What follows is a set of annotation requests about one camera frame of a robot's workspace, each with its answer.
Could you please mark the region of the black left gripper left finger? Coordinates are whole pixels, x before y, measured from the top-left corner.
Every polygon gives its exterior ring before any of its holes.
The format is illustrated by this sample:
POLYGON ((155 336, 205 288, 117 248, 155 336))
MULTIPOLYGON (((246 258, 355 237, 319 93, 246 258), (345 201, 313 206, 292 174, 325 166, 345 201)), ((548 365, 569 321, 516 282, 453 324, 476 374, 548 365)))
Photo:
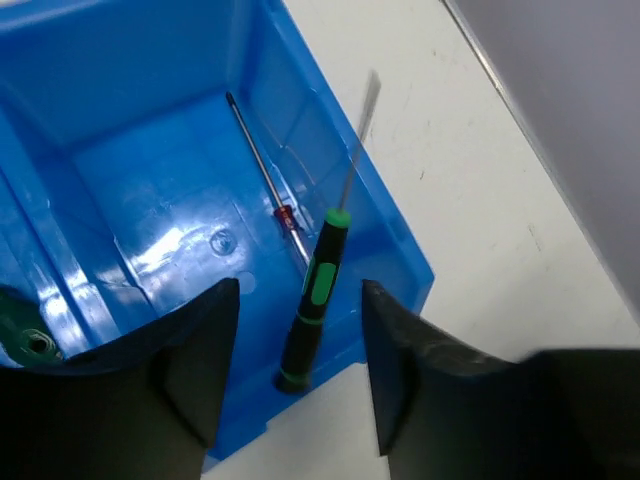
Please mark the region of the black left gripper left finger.
POLYGON ((5 479, 197 479, 218 432, 239 320, 225 278, 65 361, 1 370, 5 479))

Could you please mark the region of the blue red handle screwdriver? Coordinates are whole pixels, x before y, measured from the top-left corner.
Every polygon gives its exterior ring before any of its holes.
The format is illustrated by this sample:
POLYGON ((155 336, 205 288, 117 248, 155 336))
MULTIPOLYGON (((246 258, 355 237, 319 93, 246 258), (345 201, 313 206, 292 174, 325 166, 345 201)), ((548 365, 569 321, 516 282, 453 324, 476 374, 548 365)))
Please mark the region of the blue red handle screwdriver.
POLYGON ((289 204, 283 202, 280 193, 274 183, 267 165, 252 137, 248 125, 238 107, 238 104, 230 91, 225 93, 226 101, 233 112, 239 127, 245 137, 249 149, 254 157, 258 169, 263 177, 269 192, 271 203, 273 204, 273 217, 280 226, 283 238, 291 249, 294 262, 300 273, 305 275, 310 262, 310 254, 306 241, 302 238, 302 229, 294 217, 293 209, 289 204))

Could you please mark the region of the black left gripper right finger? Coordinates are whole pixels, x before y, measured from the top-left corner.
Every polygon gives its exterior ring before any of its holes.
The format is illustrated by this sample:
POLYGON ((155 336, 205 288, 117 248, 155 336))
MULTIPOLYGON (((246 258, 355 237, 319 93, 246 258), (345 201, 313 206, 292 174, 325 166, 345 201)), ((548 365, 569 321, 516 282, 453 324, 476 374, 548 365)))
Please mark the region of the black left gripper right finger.
POLYGON ((379 453, 394 479, 635 479, 639 353, 561 348, 509 362, 362 284, 379 453))

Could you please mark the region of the stubby green screwdriver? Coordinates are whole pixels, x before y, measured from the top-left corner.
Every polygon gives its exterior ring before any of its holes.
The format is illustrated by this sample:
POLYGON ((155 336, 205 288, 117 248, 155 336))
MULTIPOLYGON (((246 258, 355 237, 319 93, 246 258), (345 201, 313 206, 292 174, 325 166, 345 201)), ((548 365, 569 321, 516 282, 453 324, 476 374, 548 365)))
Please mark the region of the stubby green screwdriver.
POLYGON ((8 357, 22 367, 53 365, 63 360, 39 303, 8 285, 1 286, 1 345, 8 357))

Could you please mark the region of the slim green black screwdriver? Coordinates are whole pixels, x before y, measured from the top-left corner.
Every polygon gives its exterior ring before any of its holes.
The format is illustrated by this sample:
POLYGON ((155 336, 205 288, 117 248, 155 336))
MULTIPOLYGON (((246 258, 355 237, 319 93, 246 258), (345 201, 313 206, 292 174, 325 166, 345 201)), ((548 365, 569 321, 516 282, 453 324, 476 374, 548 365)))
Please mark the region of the slim green black screwdriver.
POLYGON ((357 143, 350 155, 350 168, 345 178, 340 200, 324 218, 303 282, 300 302, 288 332, 275 388, 289 395, 299 395, 311 386, 312 366, 321 343, 324 319, 342 262, 351 215, 346 203, 354 182, 363 144, 369 132, 381 91, 377 71, 369 72, 361 108, 357 143))

